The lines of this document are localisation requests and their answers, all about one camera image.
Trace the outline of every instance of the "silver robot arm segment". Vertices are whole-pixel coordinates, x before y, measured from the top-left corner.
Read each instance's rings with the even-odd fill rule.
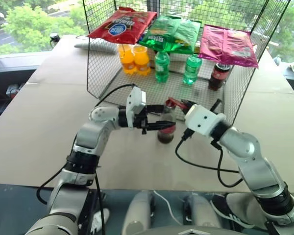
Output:
[[[274,165],[262,157],[254,136],[232,127],[225,121],[224,114],[215,114],[196,104],[186,114],[185,123],[189,129],[219,141],[229,151],[268,219],[267,227],[274,226],[271,229],[277,230],[272,234],[280,234],[279,230],[294,223],[294,197]]]

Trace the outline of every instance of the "shoe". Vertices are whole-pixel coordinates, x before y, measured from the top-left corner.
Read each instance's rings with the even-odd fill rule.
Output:
[[[253,227],[255,227],[255,225],[253,224],[248,224],[242,221],[231,211],[226,202],[226,195],[215,194],[212,197],[210,204],[214,211],[222,218],[232,220],[246,229],[252,229]]]
[[[109,216],[110,216],[110,211],[107,208],[103,208],[104,224],[107,223]],[[100,213],[100,211],[98,211],[94,214],[90,234],[94,235],[95,233],[99,232],[100,230],[101,230],[101,213]]]

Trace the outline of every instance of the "red chip bag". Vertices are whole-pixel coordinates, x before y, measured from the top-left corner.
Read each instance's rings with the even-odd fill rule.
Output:
[[[155,15],[157,13],[153,11],[120,7],[88,37],[102,38],[111,43],[135,44]]]

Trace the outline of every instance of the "table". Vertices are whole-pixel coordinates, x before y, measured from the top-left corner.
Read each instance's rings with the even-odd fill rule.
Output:
[[[87,51],[73,44],[73,36],[61,39],[1,115],[0,184],[39,186],[53,175],[65,163],[76,132],[97,102],[86,91]],[[157,119],[150,116],[150,121]],[[235,125],[259,139],[263,156],[275,163],[294,192],[294,92],[268,52],[255,72]],[[224,188],[216,172],[181,162],[174,149],[184,129],[179,122],[168,145],[161,144],[155,132],[145,136],[141,130],[127,128],[112,132],[97,170],[101,187],[248,191],[245,184]],[[182,145],[180,154],[189,161],[216,166],[219,152],[209,143],[195,134]],[[237,169],[227,155],[222,167]],[[230,173],[222,176],[227,183],[238,178]]]

